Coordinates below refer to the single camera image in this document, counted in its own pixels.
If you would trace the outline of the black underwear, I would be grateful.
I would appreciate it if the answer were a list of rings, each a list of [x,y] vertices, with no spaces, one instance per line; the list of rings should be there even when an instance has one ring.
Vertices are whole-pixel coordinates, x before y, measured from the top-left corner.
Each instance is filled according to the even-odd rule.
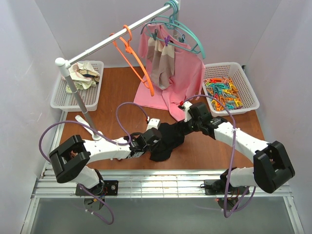
[[[174,124],[161,123],[158,130],[162,137],[150,154],[150,160],[154,162],[168,160],[173,150],[184,143],[185,136],[193,132],[188,123],[184,121]]]

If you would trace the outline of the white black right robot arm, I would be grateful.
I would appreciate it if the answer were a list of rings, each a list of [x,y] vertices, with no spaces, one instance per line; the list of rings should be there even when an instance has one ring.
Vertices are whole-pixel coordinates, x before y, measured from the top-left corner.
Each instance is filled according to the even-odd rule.
[[[191,104],[187,101],[182,108],[185,113],[183,123],[188,132],[201,132],[223,142],[252,162],[252,167],[231,166],[221,175],[221,180],[230,188],[259,187],[271,194],[295,176],[288,153],[279,141],[259,140],[235,128],[226,119],[213,117],[202,102]]]

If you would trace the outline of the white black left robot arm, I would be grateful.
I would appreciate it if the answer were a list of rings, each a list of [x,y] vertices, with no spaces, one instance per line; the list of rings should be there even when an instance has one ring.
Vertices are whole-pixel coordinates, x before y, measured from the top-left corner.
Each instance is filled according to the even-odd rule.
[[[74,135],[53,150],[49,158],[57,183],[74,182],[83,185],[94,195],[103,195],[108,186],[98,170],[89,168],[87,164],[107,159],[140,157],[153,149],[161,137],[156,128],[142,134],[121,137],[116,144],[104,139],[83,140],[80,135]]]

